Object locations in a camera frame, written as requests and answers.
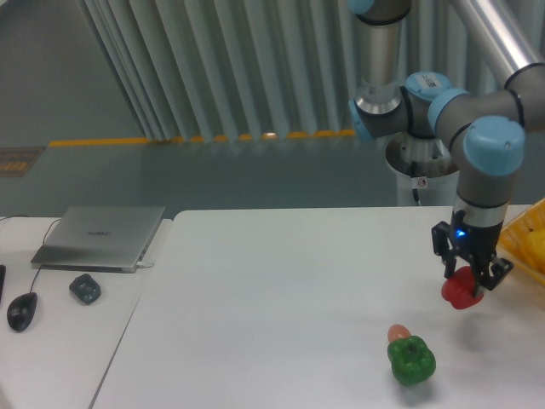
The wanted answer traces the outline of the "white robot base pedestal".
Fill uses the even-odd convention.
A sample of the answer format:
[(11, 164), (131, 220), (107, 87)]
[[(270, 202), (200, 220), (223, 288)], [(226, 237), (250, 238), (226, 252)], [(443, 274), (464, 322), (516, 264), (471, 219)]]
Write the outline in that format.
[(395, 174), (399, 206), (454, 203), (459, 172), (442, 141), (399, 133), (387, 144), (386, 161)]

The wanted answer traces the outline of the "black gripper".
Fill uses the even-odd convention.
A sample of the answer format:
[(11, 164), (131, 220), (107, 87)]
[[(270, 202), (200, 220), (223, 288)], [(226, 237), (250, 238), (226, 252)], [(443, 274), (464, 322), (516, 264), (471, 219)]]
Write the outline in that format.
[(450, 225), (439, 222), (431, 229), (433, 252), (445, 266), (446, 279), (455, 272), (457, 256), (471, 265), (474, 298), (494, 290), (513, 270), (511, 261), (496, 254), (504, 216), (504, 206), (462, 205), (453, 208)]

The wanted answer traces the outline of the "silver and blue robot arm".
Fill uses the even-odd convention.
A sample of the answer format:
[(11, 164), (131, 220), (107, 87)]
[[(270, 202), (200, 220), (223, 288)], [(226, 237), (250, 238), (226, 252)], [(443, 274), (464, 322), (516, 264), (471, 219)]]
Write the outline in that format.
[(426, 75), (395, 79), (408, 1), (351, 1), (364, 31), (359, 91), (349, 102), (357, 135), (372, 140), (404, 132), (439, 140), (459, 171), (448, 222), (433, 227), (433, 251), (445, 267), (442, 293), (461, 287), (472, 299), (495, 289), (513, 264), (496, 253), (525, 136), (544, 127), (544, 59), (503, 1), (455, 1), (501, 88), (473, 96)]

